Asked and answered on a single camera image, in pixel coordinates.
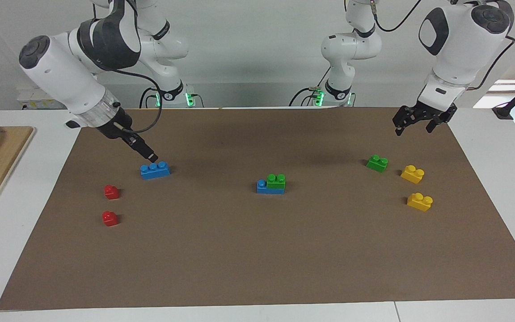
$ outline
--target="gray wall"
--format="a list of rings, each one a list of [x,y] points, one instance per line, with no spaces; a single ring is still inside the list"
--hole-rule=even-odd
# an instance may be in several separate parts
[[[515,9],[515,0],[510,0]],[[435,61],[418,41],[423,17],[446,0],[425,0],[395,33],[382,34],[383,51],[355,63],[358,106],[412,104]],[[380,2],[386,27],[398,23],[412,1]],[[323,37],[348,32],[340,0],[166,0],[175,32],[190,41],[190,54],[177,61],[184,81],[208,106],[284,106],[327,68],[320,53]],[[99,10],[99,16],[105,14]],[[55,35],[92,16],[88,0],[0,0],[0,109],[17,108],[16,88],[33,84],[18,69],[21,47],[35,35]],[[515,26],[511,35],[515,37]],[[515,46],[494,69],[487,85],[466,93],[458,104],[472,106],[515,62]],[[136,67],[134,71],[145,72]],[[515,70],[509,71],[515,76]],[[137,106],[147,83],[106,73],[106,84],[124,106]]]

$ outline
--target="toy block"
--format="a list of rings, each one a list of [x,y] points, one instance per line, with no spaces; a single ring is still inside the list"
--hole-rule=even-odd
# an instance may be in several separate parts
[[[140,167],[140,175],[144,180],[151,180],[161,177],[167,177],[170,175],[170,168],[166,162],[160,162],[158,164],[152,163],[151,165],[143,165]]]
[[[266,186],[268,189],[285,189],[286,188],[286,176],[280,174],[270,174],[267,176]]]
[[[105,186],[105,196],[108,200],[118,199],[120,197],[120,190],[115,186]]]
[[[380,173],[384,172],[387,169],[388,159],[384,157],[379,157],[378,155],[373,155],[368,160],[367,167],[369,169],[373,169],[374,171],[378,171]]]
[[[260,179],[257,182],[257,191],[258,194],[266,194],[266,195],[283,195],[286,192],[285,189],[272,189],[268,188],[266,181],[264,179]]]
[[[118,225],[118,216],[114,212],[103,212],[102,222],[108,227]]]
[[[423,212],[429,210],[433,204],[433,198],[429,196],[423,196],[421,193],[411,194],[407,205],[421,210]]]
[[[417,169],[414,165],[407,165],[405,170],[401,174],[401,178],[411,181],[414,184],[419,183],[423,176],[425,175],[425,171],[422,169]]]

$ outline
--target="blue block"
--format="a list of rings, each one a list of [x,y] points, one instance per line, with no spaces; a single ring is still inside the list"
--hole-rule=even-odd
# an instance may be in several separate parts
[[[285,189],[270,189],[267,187],[266,181],[261,179],[257,182],[257,193],[264,195],[283,195]]]
[[[152,163],[150,166],[141,166],[140,175],[144,180],[167,177],[170,175],[170,169],[168,168],[166,162],[160,162],[159,164]]]

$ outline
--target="white table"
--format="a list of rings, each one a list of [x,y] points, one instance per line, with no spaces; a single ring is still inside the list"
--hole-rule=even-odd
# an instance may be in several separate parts
[[[0,195],[0,296],[77,138],[78,130],[63,125],[68,118],[64,110],[0,111],[0,126],[37,128]],[[416,126],[424,131],[424,124]],[[461,109],[450,127],[515,238],[514,123],[497,120],[490,110]],[[515,300],[0,312],[0,322],[131,320],[508,322],[515,321]]]

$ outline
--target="yellow lego brick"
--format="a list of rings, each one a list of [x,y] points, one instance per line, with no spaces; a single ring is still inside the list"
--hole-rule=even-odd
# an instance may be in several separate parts
[[[419,183],[425,175],[423,169],[417,169],[414,165],[407,165],[401,174],[401,178],[411,181],[412,183]]]
[[[433,204],[433,198],[429,196],[423,196],[421,193],[417,192],[415,194],[411,194],[407,205],[421,210],[423,212],[429,210]]]

